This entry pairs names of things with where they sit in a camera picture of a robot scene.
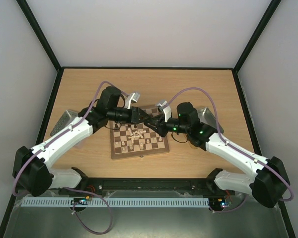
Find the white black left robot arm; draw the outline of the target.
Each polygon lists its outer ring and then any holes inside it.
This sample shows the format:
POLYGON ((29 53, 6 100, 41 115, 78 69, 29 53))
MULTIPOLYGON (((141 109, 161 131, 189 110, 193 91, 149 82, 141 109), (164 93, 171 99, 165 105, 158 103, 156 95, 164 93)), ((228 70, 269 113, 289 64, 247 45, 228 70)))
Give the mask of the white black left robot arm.
POLYGON ((53 188, 77 188, 84 177, 82 171, 77 168, 52 168, 61 156, 105 127, 109 121, 139 124, 148 118, 142 109, 131 105, 139 100, 138 92, 127 96, 124 106, 119 107, 118 102, 122 96, 122 91, 114 86, 98 90, 89 106, 82 109, 58 133, 30 149, 25 146, 19 148, 14 160, 13 185, 21 185, 32 196, 39 196, 53 188))

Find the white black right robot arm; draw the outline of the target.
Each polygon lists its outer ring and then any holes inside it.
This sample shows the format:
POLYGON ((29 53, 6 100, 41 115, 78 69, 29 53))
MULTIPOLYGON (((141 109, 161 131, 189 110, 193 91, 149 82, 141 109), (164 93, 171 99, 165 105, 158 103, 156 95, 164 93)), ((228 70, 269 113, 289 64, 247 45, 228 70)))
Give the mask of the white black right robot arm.
POLYGON ((189 102, 179 104, 176 109, 177 118, 172 117, 171 109, 167 107, 144 123, 162 137, 169 132, 185 134, 193 146, 220 156, 243 171, 242 174, 219 171, 207 181, 210 193, 238 191, 253 196, 267 208, 273 208, 282 199, 290 181, 281 159, 268 159, 233 143, 216 128, 201 121, 201 113, 189 102))

